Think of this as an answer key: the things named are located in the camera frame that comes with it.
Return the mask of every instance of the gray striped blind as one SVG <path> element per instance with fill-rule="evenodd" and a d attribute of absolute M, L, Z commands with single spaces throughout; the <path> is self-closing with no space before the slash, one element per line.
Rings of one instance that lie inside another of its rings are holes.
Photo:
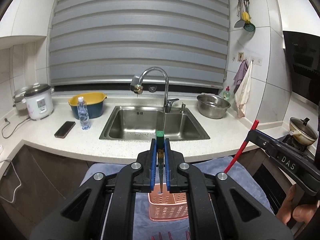
<path fill-rule="evenodd" d="M 52 85 L 130 82 L 151 66 L 170 84 L 223 83 L 228 0 L 58 0 L 54 13 Z"/>

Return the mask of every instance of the pot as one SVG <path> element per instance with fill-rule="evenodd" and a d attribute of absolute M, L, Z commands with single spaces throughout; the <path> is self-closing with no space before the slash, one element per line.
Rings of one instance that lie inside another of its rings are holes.
<path fill-rule="evenodd" d="M 32 120 L 40 120 L 52 114 L 53 102 L 48 84 L 35 83 L 26 90 L 24 97 Z"/>
<path fill-rule="evenodd" d="M 302 120 L 291 117 L 289 123 L 289 134 L 299 143 L 306 146 L 312 145 L 318 139 L 316 131 L 308 124 L 309 121 L 309 118 Z"/>
<path fill-rule="evenodd" d="M 200 114 L 212 119 L 222 118 L 231 106 L 228 101 L 214 95 L 199 95 L 197 100 Z"/>
<path fill-rule="evenodd" d="M 14 92 L 14 96 L 12 97 L 14 100 L 14 105 L 17 109 L 18 116 L 28 116 L 28 109 L 27 109 L 27 102 L 26 99 L 24 98 L 24 94 L 26 91 L 31 88 L 32 86 L 29 87 L 23 87 L 17 91 Z"/>

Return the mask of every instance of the pink basket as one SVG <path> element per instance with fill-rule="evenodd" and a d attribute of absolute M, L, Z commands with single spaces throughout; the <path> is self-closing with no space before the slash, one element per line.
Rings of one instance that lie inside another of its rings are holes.
<path fill-rule="evenodd" d="M 160 184 L 155 184 L 154 190 L 148 193 L 149 217 L 153 221 L 173 221 L 188 217 L 188 207 L 185 193 L 170 194 L 166 184 L 160 193 Z"/>

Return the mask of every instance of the countertop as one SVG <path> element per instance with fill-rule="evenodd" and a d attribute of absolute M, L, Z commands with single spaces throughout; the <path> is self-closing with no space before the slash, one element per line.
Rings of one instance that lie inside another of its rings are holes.
<path fill-rule="evenodd" d="M 100 140 L 99 136 L 115 106 L 161 106 L 163 96 L 139 98 L 126 95 L 108 96 L 104 101 L 103 115 L 91 119 L 92 126 L 86 131 L 81 129 L 79 120 L 73 117 L 67 103 L 68 98 L 70 96 L 54 96 L 54 112 L 50 116 L 40 121 L 26 121 L 9 139 L 0 136 L 0 144 L 4 147 L 0 159 L 13 159 L 21 147 L 26 144 L 49 153 L 76 159 L 129 164 L 136 160 L 138 153 L 150 149 L 150 141 Z M 245 122 L 241 122 L 229 112 L 218 120 L 202 116 L 197 110 L 195 98 L 180 98 L 180 101 L 174 103 L 173 106 L 181 106 L 182 101 L 202 125 L 210 139 L 171 141 L 172 150 L 183 153 L 186 162 L 209 160 L 237 152 L 249 131 L 250 124 L 244 125 Z M 8 118 L 11 124 L 4 129 L 4 135 L 8 136 L 23 119 L 12 112 Z M 76 125 L 66 138 L 55 138 L 55 132 L 65 121 L 76 121 Z M 279 138 L 288 133 L 282 126 L 260 130 L 273 138 Z M 245 151 L 255 148 L 257 148 L 256 145 L 249 143 Z M 7 166 L 7 162 L 0 163 L 0 177 Z"/>

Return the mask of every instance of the electrical outlet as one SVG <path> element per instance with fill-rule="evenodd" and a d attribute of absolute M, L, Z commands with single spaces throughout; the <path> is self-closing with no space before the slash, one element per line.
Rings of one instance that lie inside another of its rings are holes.
<path fill-rule="evenodd" d="M 257 64 L 257 58 L 255 56 L 251 56 L 250 61 L 252 61 L 253 65 Z"/>
<path fill-rule="evenodd" d="M 262 57 L 257 57 L 257 65 L 262 65 Z"/>

